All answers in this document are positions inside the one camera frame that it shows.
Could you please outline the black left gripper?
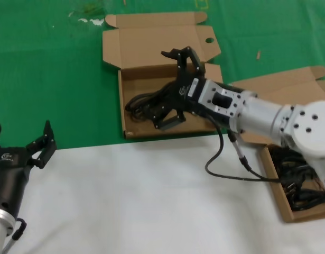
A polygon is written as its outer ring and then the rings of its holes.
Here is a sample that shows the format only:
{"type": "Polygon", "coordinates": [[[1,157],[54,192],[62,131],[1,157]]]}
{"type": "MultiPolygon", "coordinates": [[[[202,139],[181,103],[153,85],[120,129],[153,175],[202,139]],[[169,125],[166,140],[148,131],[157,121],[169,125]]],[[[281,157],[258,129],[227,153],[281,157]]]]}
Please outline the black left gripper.
{"type": "Polygon", "coordinates": [[[43,135],[23,147],[0,148],[0,209],[18,213],[30,170],[43,169],[57,149],[50,121],[46,120],[43,135]]]}

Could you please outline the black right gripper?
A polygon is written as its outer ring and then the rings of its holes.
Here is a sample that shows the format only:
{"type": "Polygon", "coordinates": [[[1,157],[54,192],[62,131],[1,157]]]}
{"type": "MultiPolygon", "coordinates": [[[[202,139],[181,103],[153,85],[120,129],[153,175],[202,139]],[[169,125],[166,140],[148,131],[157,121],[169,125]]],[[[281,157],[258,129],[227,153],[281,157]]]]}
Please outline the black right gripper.
{"type": "Polygon", "coordinates": [[[206,115],[204,106],[199,103],[199,97],[207,80],[204,78],[205,67],[190,46],[183,49],[172,49],[169,52],[161,51],[161,55],[177,61],[178,76],[186,74],[195,76],[168,83],[167,106],[158,106],[152,115],[155,128],[165,131],[186,121],[183,112],[206,115]],[[191,60],[193,72],[188,69],[188,58],[191,60]],[[167,118],[173,110],[176,111],[176,115],[167,118]]]}

